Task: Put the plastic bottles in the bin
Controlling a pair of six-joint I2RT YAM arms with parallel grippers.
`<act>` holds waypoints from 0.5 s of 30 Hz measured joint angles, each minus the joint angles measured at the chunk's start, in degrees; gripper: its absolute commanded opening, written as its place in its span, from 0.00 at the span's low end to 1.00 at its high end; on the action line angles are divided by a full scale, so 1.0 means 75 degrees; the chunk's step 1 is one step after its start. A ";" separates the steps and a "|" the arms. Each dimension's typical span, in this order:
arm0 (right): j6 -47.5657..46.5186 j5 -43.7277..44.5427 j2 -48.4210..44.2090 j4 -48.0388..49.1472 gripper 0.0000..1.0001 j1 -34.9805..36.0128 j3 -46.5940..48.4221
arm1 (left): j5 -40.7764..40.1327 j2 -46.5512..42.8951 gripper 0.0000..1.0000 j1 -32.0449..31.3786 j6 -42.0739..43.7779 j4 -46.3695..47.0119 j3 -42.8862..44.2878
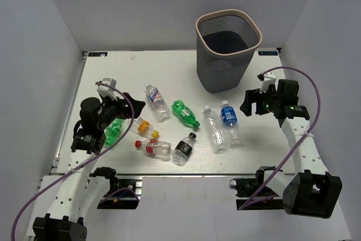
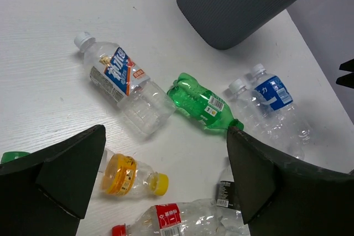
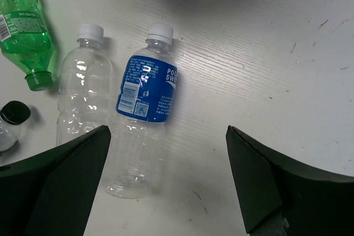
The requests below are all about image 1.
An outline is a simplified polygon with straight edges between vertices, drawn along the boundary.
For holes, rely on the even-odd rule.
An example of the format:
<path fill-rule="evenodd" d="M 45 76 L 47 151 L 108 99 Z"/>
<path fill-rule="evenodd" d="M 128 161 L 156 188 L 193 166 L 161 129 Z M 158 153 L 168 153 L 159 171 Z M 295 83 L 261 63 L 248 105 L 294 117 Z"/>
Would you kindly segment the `orange label yellow cap bottle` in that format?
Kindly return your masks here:
<path fill-rule="evenodd" d="M 146 138 L 156 139 L 159 137 L 159 132 L 148 121 L 141 117 L 134 119 L 131 125 L 131 131 Z"/>

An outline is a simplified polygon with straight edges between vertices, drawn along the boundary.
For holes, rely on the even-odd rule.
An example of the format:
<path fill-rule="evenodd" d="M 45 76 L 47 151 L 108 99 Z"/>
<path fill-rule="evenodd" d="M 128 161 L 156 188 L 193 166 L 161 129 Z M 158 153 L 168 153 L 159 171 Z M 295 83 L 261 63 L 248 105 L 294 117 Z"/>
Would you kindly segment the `white blue label bottle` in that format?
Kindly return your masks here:
<path fill-rule="evenodd" d="M 162 94 L 157 87 L 151 84 L 145 85 L 145 94 L 150 102 L 153 112 L 159 121 L 164 121 L 170 117 L 170 109 L 166 104 Z"/>

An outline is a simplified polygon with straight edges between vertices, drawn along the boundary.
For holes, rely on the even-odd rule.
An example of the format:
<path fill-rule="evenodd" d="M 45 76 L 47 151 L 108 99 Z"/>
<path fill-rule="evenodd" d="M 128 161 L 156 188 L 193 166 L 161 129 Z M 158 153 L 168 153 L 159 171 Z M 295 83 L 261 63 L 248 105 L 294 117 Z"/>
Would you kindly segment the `green bottle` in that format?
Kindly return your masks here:
<path fill-rule="evenodd" d="M 185 126 L 194 130 L 200 127 L 200 123 L 197 121 L 195 114 L 181 100 L 174 101 L 171 109 Z"/>
<path fill-rule="evenodd" d="M 104 146 L 109 147 L 113 145 L 122 134 L 122 119 L 115 119 L 105 130 L 105 142 Z"/>

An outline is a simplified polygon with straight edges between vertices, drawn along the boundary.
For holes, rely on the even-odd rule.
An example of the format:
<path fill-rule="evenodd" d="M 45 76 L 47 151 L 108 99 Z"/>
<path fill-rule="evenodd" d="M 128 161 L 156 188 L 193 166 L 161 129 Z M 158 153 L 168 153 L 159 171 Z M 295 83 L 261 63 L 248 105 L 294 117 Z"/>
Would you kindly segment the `blue label plastic bottle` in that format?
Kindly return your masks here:
<path fill-rule="evenodd" d="M 230 146 L 241 146 L 241 132 L 235 110 L 227 100 L 222 101 L 221 118 Z"/>

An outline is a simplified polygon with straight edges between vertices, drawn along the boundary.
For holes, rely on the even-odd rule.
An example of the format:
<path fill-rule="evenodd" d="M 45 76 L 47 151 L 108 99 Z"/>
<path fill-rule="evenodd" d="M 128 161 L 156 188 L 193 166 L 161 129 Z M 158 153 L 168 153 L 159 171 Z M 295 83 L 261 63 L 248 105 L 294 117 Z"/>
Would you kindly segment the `red label red cap bottle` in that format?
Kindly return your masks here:
<path fill-rule="evenodd" d="M 163 161 L 168 161 L 172 153 L 172 144 L 159 141 L 156 139 L 148 139 L 145 141 L 136 141 L 135 147 L 146 153 L 147 156 Z"/>

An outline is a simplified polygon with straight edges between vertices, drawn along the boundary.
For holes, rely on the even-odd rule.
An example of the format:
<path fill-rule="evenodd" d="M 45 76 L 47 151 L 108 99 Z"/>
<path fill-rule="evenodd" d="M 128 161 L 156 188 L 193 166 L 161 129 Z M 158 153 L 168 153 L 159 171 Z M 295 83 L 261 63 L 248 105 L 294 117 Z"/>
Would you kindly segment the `clear unlabeled plastic bottle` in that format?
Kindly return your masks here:
<path fill-rule="evenodd" d="M 226 137 L 217 114 L 209 106 L 203 106 L 202 114 L 204 117 L 206 135 L 212 151 L 217 153 L 227 150 Z"/>

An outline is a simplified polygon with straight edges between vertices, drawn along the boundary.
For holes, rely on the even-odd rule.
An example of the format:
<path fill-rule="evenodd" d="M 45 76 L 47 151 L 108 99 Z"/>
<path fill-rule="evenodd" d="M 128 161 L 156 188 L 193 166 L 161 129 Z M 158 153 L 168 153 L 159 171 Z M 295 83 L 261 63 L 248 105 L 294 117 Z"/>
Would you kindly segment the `black label black cap bottle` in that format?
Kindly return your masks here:
<path fill-rule="evenodd" d="M 193 150 L 195 139 L 197 135 L 195 133 L 189 133 L 184 137 L 175 147 L 172 153 L 173 162 L 177 165 L 184 165 Z"/>

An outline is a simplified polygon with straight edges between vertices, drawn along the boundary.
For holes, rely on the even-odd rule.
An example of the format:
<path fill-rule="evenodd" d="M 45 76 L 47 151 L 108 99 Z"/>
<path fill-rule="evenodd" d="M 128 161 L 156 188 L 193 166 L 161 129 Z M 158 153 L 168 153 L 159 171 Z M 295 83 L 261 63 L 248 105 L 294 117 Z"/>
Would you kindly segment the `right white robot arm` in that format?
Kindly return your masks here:
<path fill-rule="evenodd" d="M 251 116 L 273 113 L 290 148 L 295 175 L 287 177 L 278 167 L 262 166 L 256 172 L 255 191 L 244 207 L 257 202 L 258 195 L 271 191 L 282 198 L 287 214 L 330 218 L 342 190 L 340 177 L 330 174 L 317 151 L 307 108 L 298 105 L 299 84 L 294 80 L 276 80 L 262 76 L 259 89 L 248 90 L 240 110 Z"/>

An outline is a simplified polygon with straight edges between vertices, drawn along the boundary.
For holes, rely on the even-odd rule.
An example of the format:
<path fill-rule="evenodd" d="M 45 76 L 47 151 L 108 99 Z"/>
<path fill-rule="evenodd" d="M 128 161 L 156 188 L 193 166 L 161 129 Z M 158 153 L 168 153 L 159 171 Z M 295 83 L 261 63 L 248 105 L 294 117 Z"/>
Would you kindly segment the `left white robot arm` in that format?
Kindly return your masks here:
<path fill-rule="evenodd" d="M 86 240 L 86 215 L 105 195 L 119 189 L 116 170 L 96 168 L 95 157 L 102 154 L 105 130 L 115 119 L 140 116 L 146 105 L 128 93 L 125 99 L 113 94 L 90 97 L 81 102 L 80 119 L 73 129 L 68 171 L 60 189 L 43 217 L 36 217 L 33 231 L 37 240 Z"/>

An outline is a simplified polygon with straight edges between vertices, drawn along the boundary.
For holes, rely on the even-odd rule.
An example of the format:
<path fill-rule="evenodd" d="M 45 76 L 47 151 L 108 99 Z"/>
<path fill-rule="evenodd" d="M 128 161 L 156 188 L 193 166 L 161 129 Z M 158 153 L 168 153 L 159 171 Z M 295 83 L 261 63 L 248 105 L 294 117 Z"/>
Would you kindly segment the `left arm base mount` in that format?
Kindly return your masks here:
<path fill-rule="evenodd" d="M 119 175 L 115 169 L 96 168 L 90 174 L 90 180 L 96 177 L 105 180 L 105 188 L 109 190 L 99 202 L 98 209 L 135 210 L 142 193 L 142 177 Z"/>

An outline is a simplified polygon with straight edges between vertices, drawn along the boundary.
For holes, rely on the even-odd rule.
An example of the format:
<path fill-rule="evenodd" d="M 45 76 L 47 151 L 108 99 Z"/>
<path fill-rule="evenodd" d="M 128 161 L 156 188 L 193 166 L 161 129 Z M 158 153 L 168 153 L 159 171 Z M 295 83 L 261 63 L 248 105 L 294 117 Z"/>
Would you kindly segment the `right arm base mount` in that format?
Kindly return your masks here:
<path fill-rule="evenodd" d="M 263 184 L 265 172 L 275 170 L 275 166 L 261 166 L 253 178 L 233 178 L 229 182 L 229 187 L 236 191 L 236 209 L 248 200 L 249 197 Z M 264 187 L 253 199 L 257 202 L 244 208 L 247 210 L 281 210 L 283 209 L 282 199 L 278 197 L 270 188 Z"/>

